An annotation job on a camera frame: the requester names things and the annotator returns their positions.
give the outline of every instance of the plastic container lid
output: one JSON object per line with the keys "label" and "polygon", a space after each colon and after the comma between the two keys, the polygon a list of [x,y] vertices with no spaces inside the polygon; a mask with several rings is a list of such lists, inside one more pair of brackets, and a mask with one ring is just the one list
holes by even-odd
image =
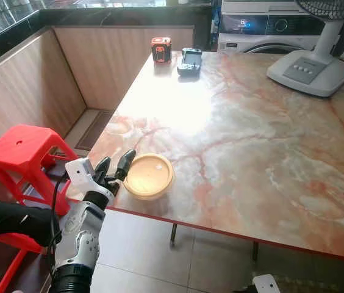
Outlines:
{"label": "plastic container lid", "polygon": [[141,200],[153,200],[163,195],[173,179],[170,161],[159,154],[136,157],[124,180],[125,188]]}

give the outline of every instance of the red plastic stool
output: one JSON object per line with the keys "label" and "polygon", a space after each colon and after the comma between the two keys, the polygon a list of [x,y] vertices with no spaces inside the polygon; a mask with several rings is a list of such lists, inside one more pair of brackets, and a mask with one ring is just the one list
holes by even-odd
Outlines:
{"label": "red plastic stool", "polygon": [[[52,147],[60,148],[66,157],[49,154]],[[0,181],[22,205],[24,200],[30,200],[51,206],[54,186],[41,168],[54,165],[55,159],[71,161],[77,159],[77,155],[49,128],[14,126],[0,138]],[[21,179],[16,183],[10,172],[18,173],[22,176]],[[21,187],[25,182],[29,182],[43,199],[24,195]],[[69,183],[70,181],[67,181],[57,194],[58,215],[64,215],[69,211],[69,205],[65,200]]]}
{"label": "red plastic stool", "polygon": [[27,252],[32,251],[35,253],[40,253],[42,247],[30,237],[16,233],[1,234],[0,242],[20,249],[0,281],[0,293],[5,293],[5,290],[7,289],[12,277],[16,273]]}

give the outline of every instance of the robotic hand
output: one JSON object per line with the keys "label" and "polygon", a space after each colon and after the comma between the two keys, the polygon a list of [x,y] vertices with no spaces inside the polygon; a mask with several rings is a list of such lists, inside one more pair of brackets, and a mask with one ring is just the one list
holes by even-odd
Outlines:
{"label": "robotic hand", "polygon": [[113,203],[119,189],[117,179],[123,181],[135,157],[135,150],[128,151],[119,161],[113,176],[107,175],[110,158],[103,159],[92,168],[88,158],[66,163],[71,183],[85,197],[69,211],[57,245],[55,266],[49,293],[89,293],[99,257],[98,236],[104,220],[104,209]]}

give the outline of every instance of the washing machine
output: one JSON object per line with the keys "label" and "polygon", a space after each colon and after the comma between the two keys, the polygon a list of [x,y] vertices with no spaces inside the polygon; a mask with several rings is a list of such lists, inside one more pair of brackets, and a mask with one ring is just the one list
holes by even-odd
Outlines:
{"label": "washing machine", "polygon": [[223,0],[219,52],[287,54],[314,48],[324,22],[293,1]]}

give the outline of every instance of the electric fan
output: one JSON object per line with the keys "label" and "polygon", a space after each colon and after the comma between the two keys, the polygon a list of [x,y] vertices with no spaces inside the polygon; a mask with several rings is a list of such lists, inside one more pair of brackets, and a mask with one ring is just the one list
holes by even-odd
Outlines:
{"label": "electric fan", "polygon": [[301,92],[330,96],[344,82],[344,62],[331,55],[344,23],[344,0],[295,0],[325,27],[313,51],[297,50],[280,58],[267,70],[274,81]]}

